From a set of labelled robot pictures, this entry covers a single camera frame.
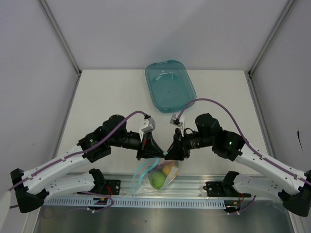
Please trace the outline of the light green toy cabbage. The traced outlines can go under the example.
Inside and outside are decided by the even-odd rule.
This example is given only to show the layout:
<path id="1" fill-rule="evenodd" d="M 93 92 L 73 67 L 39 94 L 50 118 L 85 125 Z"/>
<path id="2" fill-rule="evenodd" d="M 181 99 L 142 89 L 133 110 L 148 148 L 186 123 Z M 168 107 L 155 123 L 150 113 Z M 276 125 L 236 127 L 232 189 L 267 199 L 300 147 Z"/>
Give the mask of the light green toy cabbage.
<path id="1" fill-rule="evenodd" d="M 149 182 L 153 188 L 160 190 L 166 181 L 167 176 L 162 171 L 156 171 L 149 177 Z"/>

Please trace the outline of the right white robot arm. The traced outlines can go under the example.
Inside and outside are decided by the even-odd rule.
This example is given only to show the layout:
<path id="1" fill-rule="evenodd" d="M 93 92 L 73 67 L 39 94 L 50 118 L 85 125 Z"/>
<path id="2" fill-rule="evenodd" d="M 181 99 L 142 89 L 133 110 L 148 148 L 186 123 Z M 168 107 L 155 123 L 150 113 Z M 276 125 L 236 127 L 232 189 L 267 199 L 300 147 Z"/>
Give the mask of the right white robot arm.
<path id="1" fill-rule="evenodd" d="M 186 133 L 184 118 L 173 114 L 170 123 L 177 128 L 173 143 L 165 153 L 166 160 L 183 161 L 190 151 L 210 147 L 217 156 L 247 166 L 263 175 L 255 178 L 235 171 L 225 175 L 216 190 L 207 184 L 205 190 L 219 197 L 265 197 L 280 202 L 285 209 L 307 217 L 311 209 L 311 172 L 294 169 L 262 154 L 241 134 L 223 130 L 217 119 L 201 114 L 195 119 L 196 131 Z"/>

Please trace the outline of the clear zip top bag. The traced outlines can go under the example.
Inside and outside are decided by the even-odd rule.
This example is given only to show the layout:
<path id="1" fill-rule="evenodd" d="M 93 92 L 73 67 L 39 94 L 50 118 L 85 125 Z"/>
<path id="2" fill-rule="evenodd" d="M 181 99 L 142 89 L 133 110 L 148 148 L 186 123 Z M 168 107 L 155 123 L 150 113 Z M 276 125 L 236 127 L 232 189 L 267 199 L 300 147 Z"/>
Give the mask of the clear zip top bag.
<path id="1" fill-rule="evenodd" d="M 182 161 L 151 158 L 144 160 L 135 171 L 130 195 L 157 192 L 168 186 L 178 175 Z"/>

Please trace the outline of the purple toy eggplant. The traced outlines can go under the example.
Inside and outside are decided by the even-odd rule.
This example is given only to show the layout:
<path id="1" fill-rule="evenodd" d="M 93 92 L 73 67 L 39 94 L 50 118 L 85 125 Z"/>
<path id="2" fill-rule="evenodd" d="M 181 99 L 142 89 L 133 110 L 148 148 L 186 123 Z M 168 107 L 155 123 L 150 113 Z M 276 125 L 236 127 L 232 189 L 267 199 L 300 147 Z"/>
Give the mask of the purple toy eggplant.
<path id="1" fill-rule="evenodd" d="M 162 170 L 165 166 L 167 165 L 167 162 L 164 161 L 160 164 L 157 164 L 157 166 L 155 167 L 156 170 Z"/>

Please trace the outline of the yellow toy lemon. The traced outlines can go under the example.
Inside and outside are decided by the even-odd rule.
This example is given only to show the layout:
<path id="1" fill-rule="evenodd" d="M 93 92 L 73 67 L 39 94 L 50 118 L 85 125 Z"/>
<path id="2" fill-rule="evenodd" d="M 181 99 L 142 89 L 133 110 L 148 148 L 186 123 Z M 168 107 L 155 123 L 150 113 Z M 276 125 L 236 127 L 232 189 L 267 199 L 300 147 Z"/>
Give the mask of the yellow toy lemon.
<path id="1" fill-rule="evenodd" d="M 166 166 L 163 167 L 162 172 L 163 172 L 166 176 L 168 176 L 168 175 L 170 174 L 171 170 L 172 170 L 172 167 L 173 167 L 173 166 L 171 166 L 171 165 L 166 165 Z"/>

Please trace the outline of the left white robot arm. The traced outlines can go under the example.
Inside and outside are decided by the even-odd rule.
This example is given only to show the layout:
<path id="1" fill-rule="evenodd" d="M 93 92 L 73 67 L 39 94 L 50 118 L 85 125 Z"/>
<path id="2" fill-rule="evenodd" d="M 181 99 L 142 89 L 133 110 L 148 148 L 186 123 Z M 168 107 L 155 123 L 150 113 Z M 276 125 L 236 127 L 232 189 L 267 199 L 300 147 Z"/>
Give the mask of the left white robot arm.
<path id="1" fill-rule="evenodd" d="M 81 166 L 88 166 L 111 154 L 112 147 L 135 150 L 137 159 L 162 158 L 163 150 L 152 136 L 155 121 L 145 115 L 139 131 L 126 129 L 127 118 L 112 115 L 102 126 L 87 134 L 63 155 L 31 170 L 19 168 L 11 171 L 17 208 L 28 213 L 40 208 L 46 201 L 67 194 L 111 194 L 107 181 L 99 169 L 71 178 L 65 175 Z"/>

